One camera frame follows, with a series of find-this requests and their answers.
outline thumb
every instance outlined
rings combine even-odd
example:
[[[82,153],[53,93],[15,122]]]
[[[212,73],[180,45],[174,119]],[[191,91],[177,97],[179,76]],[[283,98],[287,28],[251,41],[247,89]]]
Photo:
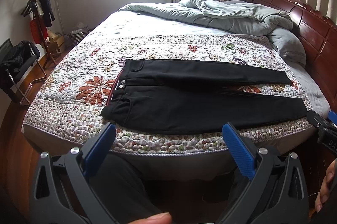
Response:
[[[138,219],[129,224],[171,224],[172,217],[170,213],[159,213],[144,219]]]

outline headboard panel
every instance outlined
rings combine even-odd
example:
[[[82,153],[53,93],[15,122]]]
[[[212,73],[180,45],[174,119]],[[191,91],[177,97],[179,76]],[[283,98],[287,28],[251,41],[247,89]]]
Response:
[[[249,0],[289,13],[293,33],[304,46],[305,69],[318,84],[332,110],[337,111],[337,26],[299,0]]]

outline floral quilt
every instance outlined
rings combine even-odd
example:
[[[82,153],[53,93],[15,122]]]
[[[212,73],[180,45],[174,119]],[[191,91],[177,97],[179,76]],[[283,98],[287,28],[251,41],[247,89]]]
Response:
[[[169,35],[118,37],[94,32],[60,62],[39,90],[23,125],[76,143],[96,136],[100,116],[125,59],[183,59],[226,61],[284,70],[292,85],[260,84],[235,89],[261,96],[302,98],[310,101],[294,74],[270,46],[267,37],[249,35]],[[272,126],[240,130],[257,142],[308,129],[305,118]],[[170,136],[129,131],[117,125],[112,150],[122,153],[191,153],[223,150],[221,133]]]

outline metal screw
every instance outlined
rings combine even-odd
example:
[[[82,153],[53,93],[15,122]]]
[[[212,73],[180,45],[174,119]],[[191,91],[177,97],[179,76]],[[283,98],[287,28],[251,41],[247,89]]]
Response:
[[[262,154],[262,155],[266,155],[266,154],[268,154],[268,150],[266,149],[266,148],[260,148],[259,150],[258,150],[258,152],[260,153],[260,154]]]
[[[42,152],[40,158],[46,158],[48,156],[47,152]]]
[[[78,147],[74,147],[70,149],[70,153],[72,153],[73,155],[77,154],[80,152],[80,149]]]
[[[293,159],[297,159],[297,158],[298,158],[298,154],[292,152],[292,153],[290,154],[290,157],[293,158]]]

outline basket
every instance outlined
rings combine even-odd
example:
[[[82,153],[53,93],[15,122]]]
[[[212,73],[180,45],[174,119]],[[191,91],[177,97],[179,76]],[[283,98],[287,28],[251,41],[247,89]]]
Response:
[[[82,29],[80,33],[70,34],[71,43],[76,46],[89,34],[89,29]]]

